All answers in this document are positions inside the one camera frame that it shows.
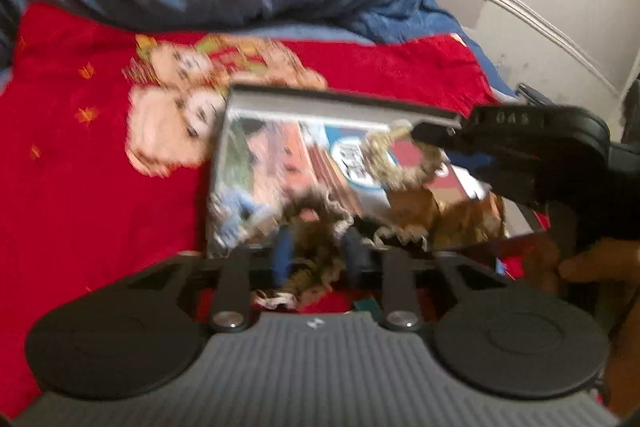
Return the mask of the person's hand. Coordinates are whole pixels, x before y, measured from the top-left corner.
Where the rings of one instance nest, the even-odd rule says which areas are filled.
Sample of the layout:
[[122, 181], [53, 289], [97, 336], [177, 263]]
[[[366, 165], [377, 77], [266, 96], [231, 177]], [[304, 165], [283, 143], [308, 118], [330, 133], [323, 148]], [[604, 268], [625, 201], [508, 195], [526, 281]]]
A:
[[[555, 243], [526, 254], [523, 270], [535, 287], [554, 294], [559, 283], [621, 281], [639, 284], [639, 244], [603, 239], [590, 251], [562, 260]], [[626, 417], [639, 407], [639, 307], [634, 306], [620, 328], [605, 371], [610, 410]]]

